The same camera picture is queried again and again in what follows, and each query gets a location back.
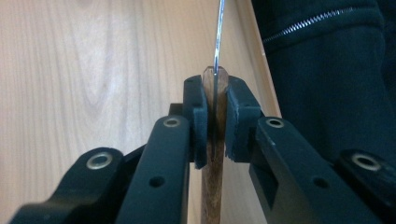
wood grain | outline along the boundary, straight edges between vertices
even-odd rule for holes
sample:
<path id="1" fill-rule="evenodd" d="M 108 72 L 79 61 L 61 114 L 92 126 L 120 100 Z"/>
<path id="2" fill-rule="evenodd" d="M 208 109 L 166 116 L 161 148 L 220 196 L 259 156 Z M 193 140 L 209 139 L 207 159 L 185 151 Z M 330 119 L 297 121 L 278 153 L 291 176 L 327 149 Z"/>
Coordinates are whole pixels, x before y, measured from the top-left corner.
<path id="1" fill-rule="evenodd" d="M 209 122 L 206 143 L 207 165 L 202 169 L 201 224 L 220 224 L 228 73 L 224 68 L 219 67 L 217 76 L 218 87 L 216 89 L 213 67 L 207 67 L 202 75 Z"/>
<path id="2" fill-rule="evenodd" d="M 0 2 L 0 223 L 23 203 L 46 200 L 82 153 L 125 154 L 147 142 L 169 104 L 182 101 L 184 79 L 212 64 L 217 4 Z M 250 3 L 227 3 L 220 65 L 246 81 L 267 115 L 279 115 L 262 58 L 249 49 L 260 40 L 237 4 Z M 246 165 L 224 163 L 221 222 L 263 223 Z M 201 177 L 193 168 L 190 186 L 188 220 L 199 223 Z"/>

light wood panel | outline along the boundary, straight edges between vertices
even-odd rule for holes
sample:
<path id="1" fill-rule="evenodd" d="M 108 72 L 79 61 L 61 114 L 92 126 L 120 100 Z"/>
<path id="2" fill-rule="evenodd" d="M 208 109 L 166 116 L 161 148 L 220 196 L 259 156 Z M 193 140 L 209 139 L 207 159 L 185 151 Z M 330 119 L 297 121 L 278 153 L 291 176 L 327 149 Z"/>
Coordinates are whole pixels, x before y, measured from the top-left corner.
<path id="1" fill-rule="evenodd" d="M 87 150 L 143 145 L 183 80 L 212 64 L 217 10 L 217 0 L 0 1 L 0 223 L 47 199 Z M 249 1 L 226 2 L 220 65 L 279 116 L 251 16 Z M 247 169 L 225 160 L 222 223 L 264 221 Z"/>

black fabric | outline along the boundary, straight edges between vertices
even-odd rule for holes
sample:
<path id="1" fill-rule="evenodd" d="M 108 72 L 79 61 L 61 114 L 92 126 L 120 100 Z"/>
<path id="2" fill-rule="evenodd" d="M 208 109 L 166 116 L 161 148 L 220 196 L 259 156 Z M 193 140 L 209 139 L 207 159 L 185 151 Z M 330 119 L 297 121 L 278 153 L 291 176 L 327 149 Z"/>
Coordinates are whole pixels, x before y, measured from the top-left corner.
<path id="1" fill-rule="evenodd" d="M 385 18 L 386 50 L 381 71 L 389 91 L 393 111 L 396 111 L 396 1 L 378 0 L 378 4 Z"/>
<path id="2" fill-rule="evenodd" d="M 376 1 L 253 5 L 263 39 L 321 13 L 354 8 L 264 43 L 276 95 L 283 118 L 328 161 L 359 148 L 396 165 L 396 120 L 381 75 L 384 22 Z"/>

screw hole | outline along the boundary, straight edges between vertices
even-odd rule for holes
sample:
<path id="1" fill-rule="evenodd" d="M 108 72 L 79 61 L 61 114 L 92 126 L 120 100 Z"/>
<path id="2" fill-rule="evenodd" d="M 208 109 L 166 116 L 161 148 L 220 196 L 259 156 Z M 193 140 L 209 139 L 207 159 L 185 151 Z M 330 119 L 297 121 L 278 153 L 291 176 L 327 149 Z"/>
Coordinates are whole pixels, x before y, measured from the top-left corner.
<path id="1" fill-rule="evenodd" d="M 279 119 L 268 119 L 267 124 L 273 128 L 283 128 L 285 124 Z"/>
<path id="2" fill-rule="evenodd" d="M 113 157 L 110 153 L 99 152 L 90 157 L 90 159 L 87 161 L 87 167 L 91 170 L 99 170 L 107 167 L 112 160 Z"/>
<path id="3" fill-rule="evenodd" d="M 162 176 L 155 176 L 155 177 L 152 177 L 148 183 L 150 186 L 152 186 L 153 188 L 156 189 L 165 183 L 165 179 Z"/>
<path id="4" fill-rule="evenodd" d="M 314 177 L 314 184 L 321 189 L 327 189 L 329 187 L 329 183 L 323 179 L 322 177 Z"/>
<path id="5" fill-rule="evenodd" d="M 180 124 L 180 121 L 178 121 L 178 119 L 174 119 L 174 118 L 166 119 L 163 122 L 163 125 L 165 125 L 168 128 L 174 128 L 174 127 L 178 126 L 179 124 Z"/>
<path id="6" fill-rule="evenodd" d="M 378 171 L 381 169 L 381 165 L 371 156 L 356 153 L 352 156 L 352 161 L 360 168 L 369 171 Z"/>

zipper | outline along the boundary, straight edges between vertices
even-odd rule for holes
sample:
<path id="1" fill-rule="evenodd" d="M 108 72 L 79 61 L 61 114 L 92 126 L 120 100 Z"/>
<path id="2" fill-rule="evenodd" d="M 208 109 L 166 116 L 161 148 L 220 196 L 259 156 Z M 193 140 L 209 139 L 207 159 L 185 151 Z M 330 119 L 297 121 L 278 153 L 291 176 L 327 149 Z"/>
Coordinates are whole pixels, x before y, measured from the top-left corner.
<path id="1" fill-rule="evenodd" d="M 262 43 L 266 44 L 266 43 L 268 43 L 270 41 L 278 39 L 278 38 L 280 38 L 280 37 L 282 37 L 284 35 L 289 35 L 291 33 L 294 33 L 294 32 L 296 32 L 298 30 L 301 30 L 301 29 L 303 29 L 303 28 L 305 28 L 307 26 L 310 26 L 312 24 L 315 24 L 315 23 L 317 23 L 319 21 L 325 21 L 325 20 L 327 20 L 329 18 L 336 17 L 336 16 L 339 16 L 339 15 L 342 15 L 342 14 L 345 14 L 345 13 L 348 13 L 348 12 L 352 12 L 355 9 L 356 8 L 354 8 L 354 7 L 346 7 L 346 8 L 342 8 L 342 9 L 331 10 L 331 11 L 327 11 L 327 12 L 318 14 L 318 15 L 316 15 L 314 17 L 311 17 L 311 18 L 309 18 L 307 20 L 296 22 L 293 25 L 289 26 L 288 28 L 283 29 L 279 33 L 277 33 L 275 35 L 271 35 L 271 36 L 269 36 L 267 38 L 264 38 L 262 40 Z"/>

